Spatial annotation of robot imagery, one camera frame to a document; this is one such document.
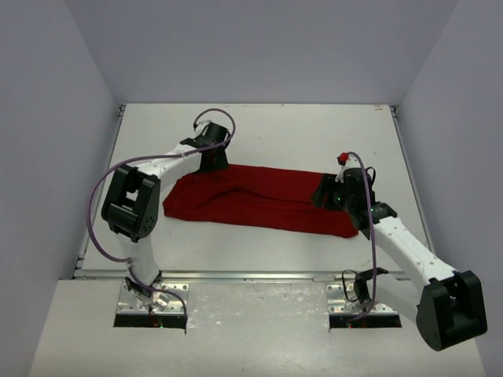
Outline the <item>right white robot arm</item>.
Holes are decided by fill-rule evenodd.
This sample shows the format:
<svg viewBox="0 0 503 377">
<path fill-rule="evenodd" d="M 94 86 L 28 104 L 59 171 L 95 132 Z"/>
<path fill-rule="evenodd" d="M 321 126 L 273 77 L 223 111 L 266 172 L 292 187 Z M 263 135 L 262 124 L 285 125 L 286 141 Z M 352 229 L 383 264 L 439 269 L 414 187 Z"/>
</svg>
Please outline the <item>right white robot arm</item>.
<svg viewBox="0 0 503 377">
<path fill-rule="evenodd" d="M 377 303 L 391 307 L 414 322 L 435 351 L 486 334 L 483 288 L 477 275 L 460 272 L 433 254 L 392 207 L 375 199 L 372 185 L 368 173 L 343 168 L 338 174 L 323 174 L 311 200 L 318 208 L 346 212 L 352 225 L 402 269 L 411 285 L 373 266 L 355 274 L 349 300 L 363 313 Z"/>
</svg>

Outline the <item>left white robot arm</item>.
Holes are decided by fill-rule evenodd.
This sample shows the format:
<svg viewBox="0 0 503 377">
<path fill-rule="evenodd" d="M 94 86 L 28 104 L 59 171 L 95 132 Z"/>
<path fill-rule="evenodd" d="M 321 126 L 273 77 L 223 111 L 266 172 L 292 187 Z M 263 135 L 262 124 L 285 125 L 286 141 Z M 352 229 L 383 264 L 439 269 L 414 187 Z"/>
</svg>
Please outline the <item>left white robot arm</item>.
<svg viewBox="0 0 503 377">
<path fill-rule="evenodd" d="M 231 136 L 224 126 L 208 122 L 197 136 L 180 141 L 168 153 L 149 156 L 137 166 L 127 162 L 115 169 L 101 217 L 122 247 L 127 288 L 145 301 L 151 301 L 160 290 L 156 287 L 160 268 L 151 233 L 159 217 L 161 192 L 189 174 L 226 169 Z"/>
</svg>

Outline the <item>red t-shirt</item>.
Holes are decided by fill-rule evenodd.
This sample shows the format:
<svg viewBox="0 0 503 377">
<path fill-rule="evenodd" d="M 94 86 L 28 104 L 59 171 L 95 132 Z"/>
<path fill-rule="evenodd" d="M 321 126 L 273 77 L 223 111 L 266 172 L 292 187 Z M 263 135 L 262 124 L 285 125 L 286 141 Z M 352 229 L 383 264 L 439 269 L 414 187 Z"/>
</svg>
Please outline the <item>red t-shirt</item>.
<svg viewBox="0 0 503 377">
<path fill-rule="evenodd" d="M 168 218 L 338 236 L 358 235 L 349 215 L 316 208 L 311 195 L 322 174 L 229 165 L 179 179 L 163 201 Z"/>
</svg>

